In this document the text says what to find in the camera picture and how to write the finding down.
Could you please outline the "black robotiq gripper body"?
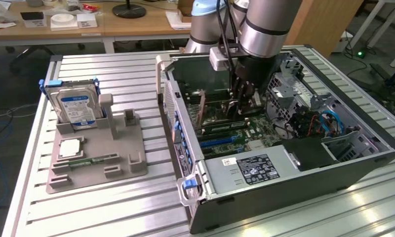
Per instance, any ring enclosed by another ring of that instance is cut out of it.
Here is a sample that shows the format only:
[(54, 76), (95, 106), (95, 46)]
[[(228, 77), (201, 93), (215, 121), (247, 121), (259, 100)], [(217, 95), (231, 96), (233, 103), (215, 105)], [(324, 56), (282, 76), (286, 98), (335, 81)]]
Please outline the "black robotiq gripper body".
[(269, 58), (239, 57), (235, 74), (240, 79), (252, 84), (263, 84), (271, 75), (276, 62), (278, 56)]

